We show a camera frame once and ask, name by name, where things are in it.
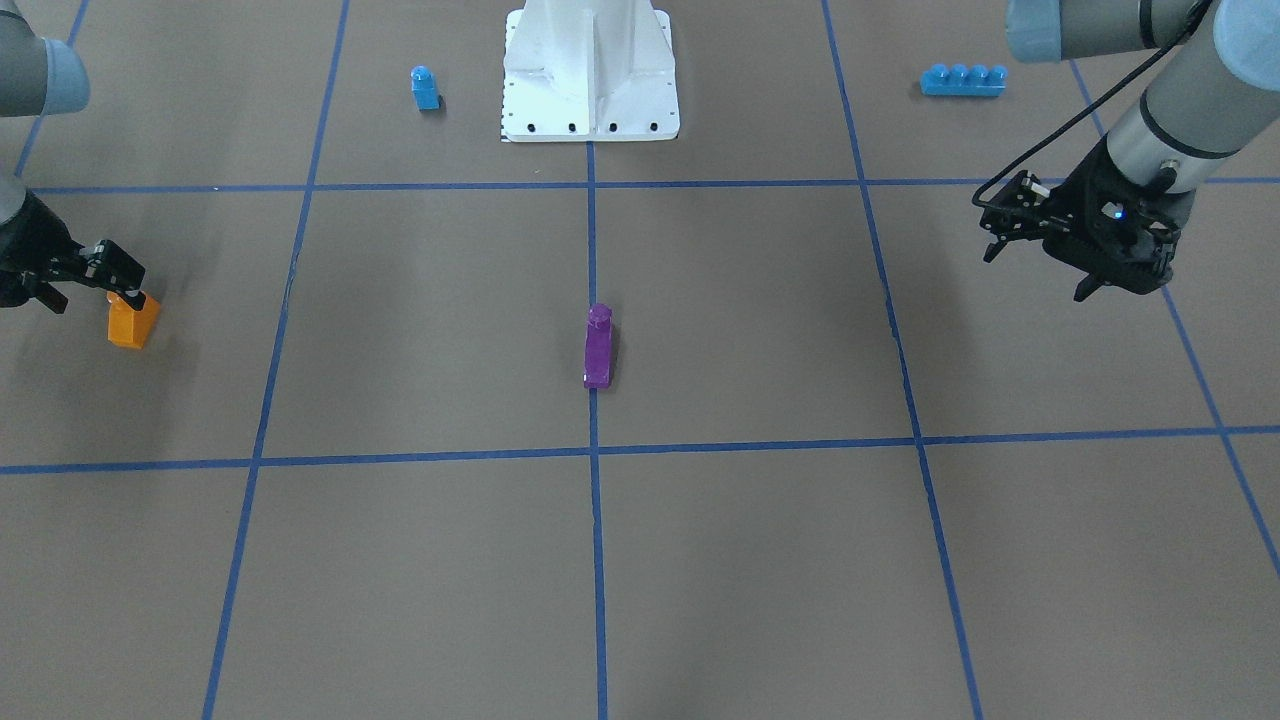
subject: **black cable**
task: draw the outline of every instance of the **black cable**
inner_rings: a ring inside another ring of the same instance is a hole
[[[1088,108],[1080,110],[1074,118],[1071,118],[1070,120],[1068,120],[1066,124],[1064,124],[1062,127],[1060,127],[1056,131],[1053,131],[1053,133],[1050,135],[1048,137],[1046,137],[1044,140],[1037,142],[1036,146],[1032,147],[1030,150],[1028,150],[1027,152],[1023,152],[1021,155],[1019,155],[1016,160],[1014,160],[1012,163],[1005,165],[1005,169],[1000,170],[1000,174],[997,174],[996,177],[993,177],[989,181],[984,182],[982,184],[982,187],[979,187],[977,191],[974,191],[973,197],[972,197],[973,204],[977,205],[978,208],[992,209],[992,210],[1005,210],[1005,211],[1010,211],[1014,215],[1020,215],[1020,213],[1018,213],[1016,210],[1014,210],[1011,208],[1001,208],[998,205],[992,204],[989,200],[982,200],[982,193],[987,192],[988,190],[991,190],[992,187],[995,187],[996,183],[998,183],[1000,181],[1005,179],[1005,177],[1010,172],[1012,172],[1014,168],[1016,168],[1018,165],[1021,165],[1023,163],[1025,163],[1032,155],[1036,155],[1041,150],[1044,150],[1044,147],[1047,147],[1055,140],[1062,137],[1069,129],[1071,129],[1073,127],[1075,127],[1076,123],[1079,123],[1084,118],[1089,117],[1094,110],[1097,110],[1098,108],[1101,108],[1103,102],[1106,102],[1107,100],[1111,100],[1117,92],[1120,92],[1121,90],[1124,90],[1125,86],[1128,86],[1130,82],[1133,82],[1138,76],[1140,76],[1142,73],[1149,70],[1151,67],[1155,65],[1156,63],[1158,63],[1161,58],[1164,58],[1165,55],[1167,55],[1174,47],[1176,47],[1184,40],[1187,40],[1188,37],[1190,37],[1196,32],[1196,28],[1199,27],[1201,20],[1204,19],[1204,14],[1208,12],[1208,6],[1211,4],[1212,4],[1212,0],[1198,0],[1194,5],[1192,5],[1190,10],[1187,12],[1187,22],[1183,24],[1183,31],[1180,33],[1178,33],[1176,37],[1174,37],[1167,45],[1165,45],[1158,51],[1156,51],[1155,55],[1152,55],[1151,58],[1148,58],[1144,63],[1142,63],[1140,65],[1138,65],[1137,68],[1134,68],[1129,74],[1126,74],[1124,78],[1121,78],[1120,82],[1117,82],[1115,86],[1112,86],[1111,90],[1106,91],[1101,97],[1098,97],[1097,100],[1094,100],[1093,104],[1091,104]]]

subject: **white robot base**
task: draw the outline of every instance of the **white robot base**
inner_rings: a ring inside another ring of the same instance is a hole
[[[635,142],[680,132],[671,18],[649,0],[529,0],[507,15],[502,140]]]

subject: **purple block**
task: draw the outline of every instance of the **purple block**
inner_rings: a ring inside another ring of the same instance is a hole
[[[586,359],[582,361],[582,387],[609,387],[613,361],[613,310],[596,302],[586,313]]]

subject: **orange block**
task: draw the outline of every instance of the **orange block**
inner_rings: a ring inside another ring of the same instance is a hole
[[[142,350],[142,346],[147,343],[147,336],[151,334],[156,316],[160,315],[160,304],[146,292],[142,295],[146,295],[147,301],[142,310],[134,310],[124,300],[120,300],[119,295],[106,293],[106,299],[111,301],[111,313],[106,322],[106,340],[111,343],[133,350]]]

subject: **blue lego brick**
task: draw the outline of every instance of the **blue lego brick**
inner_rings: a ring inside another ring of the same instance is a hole
[[[435,88],[435,76],[425,65],[413,68],[410,73],[413,81],[411,90],[419,110],[438,110],[440,108],[440,92]]]
[[[996,65],[989,70],[986,65],[969,69],[955,65],[947,69],[938,63],[920,76],[920,91],[925,95],[951,95],[961,97],[998,97],[1005,91],[1005,78],[1009,70]]]

